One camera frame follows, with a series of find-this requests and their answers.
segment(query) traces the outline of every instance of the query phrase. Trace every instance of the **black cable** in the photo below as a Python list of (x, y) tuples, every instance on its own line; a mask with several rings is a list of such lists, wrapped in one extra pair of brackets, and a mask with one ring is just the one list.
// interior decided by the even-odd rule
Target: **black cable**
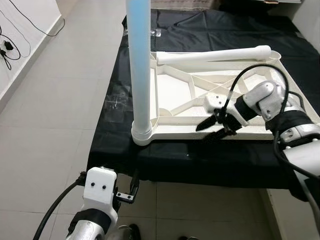
[(54, 210), (56, 209), (56, 207), (59, 205), (59, 203), (61, 202), (61, 200), (73, 189), (75, 188), (77, 185), (81, 185), (84, 186), (84, 182), (86, 181), (86, 176), (87, 173), (86, 172), (81, 172), (80, 176), (78, 177), (78, 179), (72, 183), (67, 189), (65, 189), (63, 191), (63, 193), (61, 193), (61, 195), (54, 201), (54, 203), (51, 205), (51, 207), (49, 208), (49, 210), (46, 212), (46, 214), (44, 215), (41, 223), (38, 226), (38, 229), (36, 230), (33, 240), (38, 240), (41, 236), (42, 231), (44, 230), (47, 221), (49, 220), (51, 214), (54, 212)]
[(300, 107), (301, 107), (304, 111), (306, 111), (306, 109), (305, 109), (305, 104), (304, 104), (304, 99), (302, 98), (302, 96), (301, 96), (299, 93), (296, 93), (296, 92), (294, 92), (294, 91), (289, 91), (289, 94), (292, 94), (292, 95), (297, 96), (297, 97), (299, 98)]
[(6, 59), (6, 51), (0, 48), (0, 55), (3, 57), (6, 67), (11, 71), (12, 67), (8, 59)]
[[(273, 66), (273, 65), (270, 65), (270, 64), (261, 63), (261, 64), (255, 64), (255, 65), (252, 65), (252, 66), (249, 66), (249, 67), (245, 68), (243, 71), (241, 71), (239, 73), (238, 76), (236, 76), (236, 78), (233, 81), (232, 86), (230, 88), (230, 91), (229, 91), (228, 97), (226, 99), (226, 102), (225, 102), (224, 106), (221, 108), (221, 112), (219, 114), (220, 115), (219, 119), (221, 119), (223, 121), (223, 118), (225, 118), (227, 106), (228, 106), (228, 104), (230, 102), (231, 96), (233, 94), (233, 90), (235, 89), (235, 86), (236, 86), (237, 82), (239, 81), (239, 79), (247, 71), (249, 71), (251, 69), (254, 69), (254, 68), (257, 68), (257, 67), (269, 67), (269, 68), (272, 68), (272, 69), (276, 70), (282, 76), (283, 81), (284, 81), (284, 85), (285, 85), (285, 90), (284, 90), (284, 98), (283, 98), (283, 102), (281, 104), (281, 109), (280, 109), (279, 115), (282, 114), (285, 111), (286, 104), (287, 104), (288, 97), (289, 97), (289, 82), (288, 82), (288, 79), (287, 79), (286, 75), (284, 74), (284, 72), (280, 68), (278, 68), (276, 66)], [(280, 124), (281, 124), (281, 121), (279, 121), (277, 123), (276, 127), (275, 127), (275, 130), (274, 130), (275, 134), (274, 134), (273, 143), (272, 143), (274, 155), (276, 156), (276, 158), (279, 161), (282, 161), (283, 163), (285, 163), (288, 167), (290, 167), (293, 170), (297, 171), (298, 173), (301, 173), (302, 175), (305, 175), (308, 178), (316, 179), (317, 181), (319, 181), (320, 178), (318, 176), (316, 176), (313, 173), (308, 172), (308, 171), (306, 171), (306, 170), (304, 170), (304, 169), (292, 164), (286, 158), (281, 156), (280, 151), (278, 149), (279, 126), (280, 126)]]
[(310, 179), (315, 179), (317, 181), (320, 181), (320, 177), (311, 173), (311, 172), (308, 172), (296, 165), (294, 165), (293, 163), (289, 162), (287, 159), (285, 159), (281, 153), (280, 153), (280, 150), (278, 148), (278, 139), (279, 139), (279, 131), (277, 131), (274, 135), (274, 139), (273, 139), (273, 142), (272, 142), (272, 148), (273, 148), (273, 152), (274, 152), (274, 155), (276, 156), (277, 159), (281, 160), (282, 162), (284, 162), (285, 164), (287, 164), (288, 166), (290, 166), (293, 170), (297, 171), (298, 173), (302, 174), (302, 175), (305, 175), (307, 176), (308, 178)]
[(3, 59), (4, 59), (6, 67), (11, 71), (12, 66), (11, 66), (10, 62), (6, 59), (6, 56), (3, 56)]
[(47, 36), (49, 36), (49, 37), (55, 37), (55, 36), (57, 36), (57, 35), (60, 33), (60, 31), (61, 31), (61, 30), (65, 27), (65, 25), (66, 25), (66, 20), (63, 19), (63, 26), (59, 29), (59, 31), (58, 31), (56, 34), (54, 34), (54, 35), (47, 34), (46, 32), (42, 31), (40, 28), (38, 28), (26, 15), (24, 15), (24, 14), (19, 10), (19, 8), (17, 8), (17, 6), (16, 6), (11, 0), (8, 0), (8, 1), (14, 6), (15, 9), (17, 9), (17, 11), (18, 11), (22, 16), (24, 16), (24, 17), (32, 24), (32, 26), (34, 26), (37, 30), (39, 30), (40, 32), (42, 32), (43, 34), (45, 34), (45, 35), (47, 35)]
[(22, 35), (24, 40), (29, 44), (29, 53), (28, 53), (28, 55), (27, 56), (21, 55), (23, 58), (29, 57), (30, 54), (31, 54), (31, 44), (30, 44), (30, 42), (26, 39), (25, 35), (22, 32), (19, 31), (19, 29), (14, 25), (14, 23), (9, 18), (6, 17), (6, 15), (4, 14), (4, 12), (1, 9), (0, 9), (0, 13), (2, 13), (2, 15), (12, 24), (12, 26)]
[(59, 205), (59, 203), (61, 202), (61, 200), (76, 186), (78, 185), (77, 181), (75, 181), (74, 183), (72, 183), (66, 190), (63, 191), (63, 193), (61, 193), (61, 195), (54, 201), (54, 203), (51, 205), (51, 207), (49, 208), (49, 210), (46, 212), (46, 214), (44, 215), (38, 229), (36, 230), (33, 240), (38, 240), (41, 236), (41, 233), (43, 231), (43, 229), (45, 228), (45, 225), (47, 223), (47, 221), (49, 220), (51, 214), (54, 212), (54, 210), (56, 209), (56, 207)]
[(5, 55), (8, 59), (10, 59), (10, 60), (19, 60), (20, 58), (21, 58), (21, 53), (20, 53), (20, 51), (19, 51), (19, 49), (18, 49), (18, 47), (16, 46), (16, 44), (14, 43), (14, 41), (12, 41), (8, 36), (6, 36), (6, 35), (3, 35), (3, 34), (1, 34), (0, 35), (0, 37), (1, 36), (3, 36), (3, 37), (5, 37), (6, 39), (8, 39), (12, 44), (13, 44), (13, 46), (15, 47), (15, 49), (18, 51), (18, 53), (19, 53), (19, 57), (18, 58), (11, 58), (11, 57), (9, 57), (8, 55)]
[[(278, 73), (281, 74), (282, 78), (284, 79), (284, 81), (286, 82), (286, 86), (285, 86), (285, 94), (284, 94), (284, 100), (283, 102), (285, 102), (287, 104), (287, 100), (288, 100), (288, 96), (289, 96), (289, 84), (288, 84), (288, 79), (286, 77), (286, 75), (282, 72), (282, 70), (276, 66), (273, 66), (271, 64), (266, 64), (266, 63), (261, 63), (261, 64), (255, 64), (255, 65), (251, 65), (251, 66), (248, 66), (247, 68), (245, 68), (244, 70), (242, 70), (238, 76), (236, 76), (236, 78), (234, 79), (233, 83), (232, 83), (232, 86), (230, 88), (230, 91), (229, 91), (229, 94), (228, 94), (228, 97), (225, 101), (225, 104), (224, 106), (221, 108), (221, 116), (220, 118), (224, 118), (225, 115), (226, 115), (226, 112), (227, 112), (227, 106), (230, 102), (230, 99), (231, 99), (231, 96), (233, 94), (233, 91), (235, 89), (235, 86), (237, 84), (237, 82), (239, 81), (239, 79), (242, 77), (243, 74), (245, 74), (246, 72), (248, 72), (249, 70), (251, 69), (254, 69), (254, 68), (257, 68), (257, 67), (269, 67), (269, 68), (272, 68), (274, 70), (276, 70)], [(285, 110), (285, 107), (286, 105), (282, 105), (281, 106), (281, 109), (283, 109), (283, 111)]]

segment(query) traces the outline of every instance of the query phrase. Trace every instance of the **pole base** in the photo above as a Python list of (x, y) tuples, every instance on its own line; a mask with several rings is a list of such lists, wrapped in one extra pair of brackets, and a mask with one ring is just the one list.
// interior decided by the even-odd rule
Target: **pole base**
[(131, 135), (134, 143), (139, 146), (148, 145), (152, 141), (153, 135), (151, 122), (149, 123), (149, 130), (147, 130), (146, 132), (137, 131), (134, 123), (135, 122), (133, 121), (131, 128)]

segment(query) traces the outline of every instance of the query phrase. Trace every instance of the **light blue tube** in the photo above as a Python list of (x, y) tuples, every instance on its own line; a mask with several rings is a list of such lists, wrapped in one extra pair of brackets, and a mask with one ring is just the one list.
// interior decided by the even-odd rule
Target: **light blue tube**
[(146, 145), (152, 134), (150, 122), (150, 0), (126, 0), (126, 19), (134, 117), (131, 133), (137, 144)]

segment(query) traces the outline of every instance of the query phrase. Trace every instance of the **wall baseboard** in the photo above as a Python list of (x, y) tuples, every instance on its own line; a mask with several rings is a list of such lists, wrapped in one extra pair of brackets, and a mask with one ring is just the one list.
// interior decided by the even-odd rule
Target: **wall baseboard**
[[(60, 16), (55, 23), (53, 24), (51, 30), (48, 34), (53, 35), (56, 33), (61, 26), (63, 22), (62, 16)], [(45, 36), (43, 40), (40, 42), (38, 47), (35, 49), (33, 54), (30, 56), (29, 60), (24, 64), (21, 71), (16, 75), (16, 78), (12, 81), (11, 85), (8, 87), (8, 89), (5, 91), (3, 96), (0, 96), (0, 113), (5, 109), (7, 103), (11, 99), (11, 97), (14, 95), (15, 91), (29, 72), (29, 70), (32, 68), (42, 51), (46, 48), (47, 44), (50, 42), (51, 37)]]

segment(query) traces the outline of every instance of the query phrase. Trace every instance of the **white wall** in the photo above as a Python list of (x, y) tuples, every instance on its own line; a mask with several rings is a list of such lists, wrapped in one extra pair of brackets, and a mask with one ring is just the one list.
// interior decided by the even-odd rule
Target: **white wall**
[[(12, 2), (44, 32), (51, 30), (61, 16), (55, 0), (12, 0)], [(6, 17), (14, 23), (31, 43), (31, 56), (46, 36), (35, 29), (8, 0), (0, 1), (0, 10), (2, 10)], [(28, 43), (11, 23), (4, 18), (1, 12), (0, 25), (2, 33), (14, 41), (22, 55), (27, 55), (29, 52)], [(2, 44), (3, 40), (4, 37), (1, 36), (0, 48), (6, 50)], [(16, 56), (13, 51), (7, 52), (7, 55), (12, 56), (13, 58)], [(28, 58), (21, 58), (17, 61), (9, 60), (12, 65), (11, 71), (7, 69), (4, 59), (0, 56), (0, 99), (21, 72), (27, 61), (30, 59), (30, 56)]]
[(320, 240), (309, 203), (288, 190), (268, 189), (268, 193), (282, 240)]
[(302, 0), (301, 4), (282, 3), (271, 14), (288, 16), (320, 53), (320, 0)]

